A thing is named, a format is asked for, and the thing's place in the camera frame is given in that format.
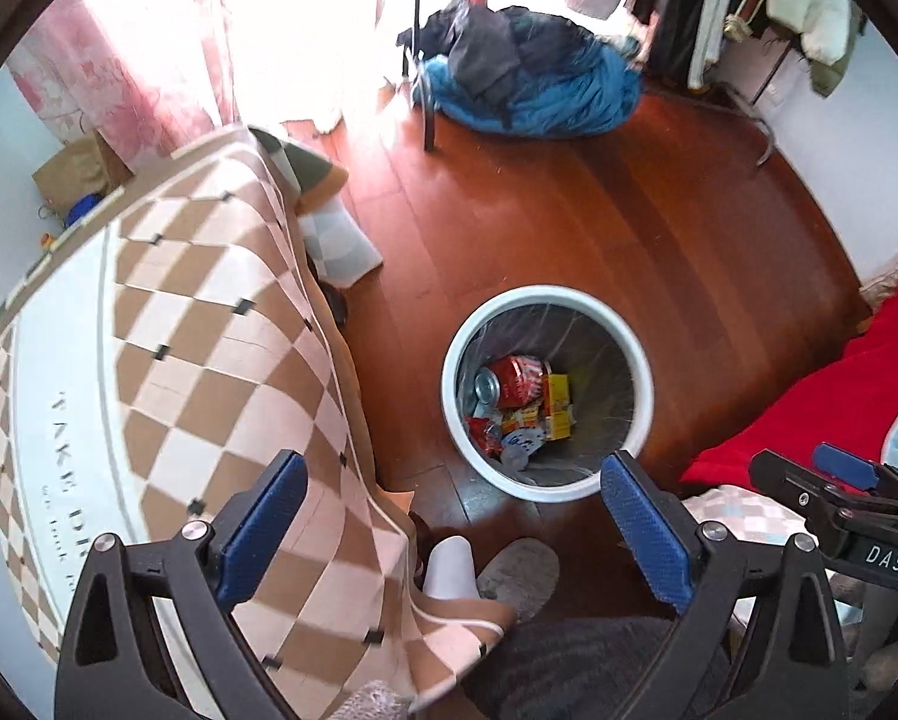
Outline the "yellow snack box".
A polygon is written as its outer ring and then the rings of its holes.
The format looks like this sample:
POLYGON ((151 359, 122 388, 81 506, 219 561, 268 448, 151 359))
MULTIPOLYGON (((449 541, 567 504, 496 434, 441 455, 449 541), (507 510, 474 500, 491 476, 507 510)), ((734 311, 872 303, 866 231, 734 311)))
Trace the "yellow snack box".
POLYGON ((565 374, 547 374, 543 381, 543 424, 548 440, 563 440, 573 429, 570 381, 565 374))

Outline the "red snack wrapper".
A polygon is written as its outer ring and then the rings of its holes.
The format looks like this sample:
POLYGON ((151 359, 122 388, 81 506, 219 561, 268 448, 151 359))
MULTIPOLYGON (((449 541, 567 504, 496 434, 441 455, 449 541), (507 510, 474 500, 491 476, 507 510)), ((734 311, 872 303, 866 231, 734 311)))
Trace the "red snack wrapper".
POLYGON ((503 433, 501 426, 490 418, 467 416, 465 426, 472 444, 486 458, 499 460, 503 452, 503 433))

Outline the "white round trash bin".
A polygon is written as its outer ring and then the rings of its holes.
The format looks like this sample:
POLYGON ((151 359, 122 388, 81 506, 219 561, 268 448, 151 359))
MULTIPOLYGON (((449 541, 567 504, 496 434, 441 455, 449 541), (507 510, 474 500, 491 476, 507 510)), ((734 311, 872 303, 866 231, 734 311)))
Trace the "white round trash bin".
POLYGON ((509 289, 470 314, 441 372, 442 414, 475 472, 517 499, 561 504, 600 488, 616 450, 638 455, 654 382, 625 320, 579 289, 509 289))

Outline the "red blanket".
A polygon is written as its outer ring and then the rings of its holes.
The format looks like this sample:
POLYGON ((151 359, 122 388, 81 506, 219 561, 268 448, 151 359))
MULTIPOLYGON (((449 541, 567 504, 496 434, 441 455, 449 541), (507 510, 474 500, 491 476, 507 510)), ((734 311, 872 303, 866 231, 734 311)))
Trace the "red blanket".
POLYGON ((752 457, 773 450, 797 465, 830 444, 879 463, 898 418, 898 286, 840 359, 797 380, 737 436, 701 452, 680 478, 689 488, 750 486, 752 457))

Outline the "checkered pastel pillow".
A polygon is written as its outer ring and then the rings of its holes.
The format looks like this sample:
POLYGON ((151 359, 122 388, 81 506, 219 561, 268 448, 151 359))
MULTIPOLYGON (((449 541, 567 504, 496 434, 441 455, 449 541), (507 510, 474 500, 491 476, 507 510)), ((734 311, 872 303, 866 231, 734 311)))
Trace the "checkered pastel pillow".
POLYGON ((721 484, 682 500, 696 522, 721 522, 735 538, 750 543, 785 546, 791 536, 803 533, 813 544, 806 521, 776 500, 746 488, 721 484))

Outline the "grey slipper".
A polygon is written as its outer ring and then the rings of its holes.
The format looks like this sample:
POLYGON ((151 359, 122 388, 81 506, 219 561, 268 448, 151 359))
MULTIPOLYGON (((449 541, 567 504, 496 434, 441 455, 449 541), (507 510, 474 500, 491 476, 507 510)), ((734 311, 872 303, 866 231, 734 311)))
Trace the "grey slipper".
POLYGON ((517 622, 527 622, 552 600, 558 580, 558 554, 543 541, 519 538, 486 564, 477 590, 483 600, 509 606, 517 622))

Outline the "dark trouser leg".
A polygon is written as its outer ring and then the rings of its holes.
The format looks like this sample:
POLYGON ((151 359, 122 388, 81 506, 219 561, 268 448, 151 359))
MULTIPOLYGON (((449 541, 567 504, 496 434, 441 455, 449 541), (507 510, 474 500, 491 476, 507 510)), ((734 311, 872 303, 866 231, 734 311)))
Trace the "dark trouser leg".
POLYGON ((465 676, 462 690, 488 718, 610 718, 670 629, 646 616, 525 622, 465 676))

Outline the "white sock foot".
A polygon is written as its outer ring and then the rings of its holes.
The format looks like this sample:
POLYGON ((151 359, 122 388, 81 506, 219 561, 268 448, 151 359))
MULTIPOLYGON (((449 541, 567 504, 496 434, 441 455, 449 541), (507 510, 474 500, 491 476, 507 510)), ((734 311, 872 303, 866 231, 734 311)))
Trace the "white sock foot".
POLYGON ((441 539, 429 553, 423 591, 436 600, 478 600, 472 544, 465 536, 441 539))

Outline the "checkered brown bed blanket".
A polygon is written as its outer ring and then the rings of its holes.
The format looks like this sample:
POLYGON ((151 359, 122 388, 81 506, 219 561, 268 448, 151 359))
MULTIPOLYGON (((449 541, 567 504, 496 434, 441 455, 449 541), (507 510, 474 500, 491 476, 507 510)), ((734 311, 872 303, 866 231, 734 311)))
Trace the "checkered brown bed blanket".
POLYGON ((170 538, 283 450, 306 497, 234 619, 294 712, 373 681, 429 706, 513 626, 496 601, 418 589, 300 200, 257 133, 223 128, 115 190, 0 307, 0 546, 47 660, 96 536, 170 538))

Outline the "red soda can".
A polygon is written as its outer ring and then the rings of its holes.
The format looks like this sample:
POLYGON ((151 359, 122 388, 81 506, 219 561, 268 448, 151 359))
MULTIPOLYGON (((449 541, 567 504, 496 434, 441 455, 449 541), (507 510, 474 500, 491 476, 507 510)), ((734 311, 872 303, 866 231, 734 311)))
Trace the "red soda can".
POLYGON ((547 367, 534 356, 504 356, 478 369, 475 397, 486 406, 517 410, 542 397, 545 376, 547 367))

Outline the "brown paper bag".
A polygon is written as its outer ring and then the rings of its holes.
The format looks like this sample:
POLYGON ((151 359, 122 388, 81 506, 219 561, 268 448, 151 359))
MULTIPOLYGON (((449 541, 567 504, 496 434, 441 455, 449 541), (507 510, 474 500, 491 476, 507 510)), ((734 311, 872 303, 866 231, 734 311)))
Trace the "brown paper bag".
POLYGON ((133 172, 99 132, 67 143, 32 174, 42 199, 58 218, 65 218, 88 195, 105 199, 131 177, 133 172))

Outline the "pink floral curtain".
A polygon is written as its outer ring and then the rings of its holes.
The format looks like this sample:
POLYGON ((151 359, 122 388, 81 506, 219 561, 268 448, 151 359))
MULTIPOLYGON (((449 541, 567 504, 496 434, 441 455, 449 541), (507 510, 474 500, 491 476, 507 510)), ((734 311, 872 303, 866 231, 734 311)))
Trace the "pink floral curtain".
POLYGON ((131 169, 239 121, 226 0, 53 0, 6 67, 60 142, 131 169))

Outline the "blue and black clothes pile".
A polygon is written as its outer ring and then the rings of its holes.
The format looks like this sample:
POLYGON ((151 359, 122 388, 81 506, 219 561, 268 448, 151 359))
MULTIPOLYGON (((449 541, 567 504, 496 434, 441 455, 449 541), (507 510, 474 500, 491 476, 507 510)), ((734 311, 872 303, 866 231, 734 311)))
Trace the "blue and black clothes pile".
POLYGON ((602 135, 630 119, 643 93, 615 46, 565 16, 517 5, 451 0, 399 32, 396 46, 421 57, 436 110, 490 135, 602 135))

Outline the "hanging clothes on rack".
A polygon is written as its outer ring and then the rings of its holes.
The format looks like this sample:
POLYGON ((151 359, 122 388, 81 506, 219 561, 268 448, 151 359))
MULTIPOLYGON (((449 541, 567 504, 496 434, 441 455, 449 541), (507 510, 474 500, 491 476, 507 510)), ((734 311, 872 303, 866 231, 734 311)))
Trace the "hanging clothes on rack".
POLYGON ((842 82, 866 15, 853 0, 566 0, 571 10, 605 20, 625 7, 646 31, 644 67, 657 78, 700 91, 729 43, 776 32, 809 62, 813 93, 842 82))

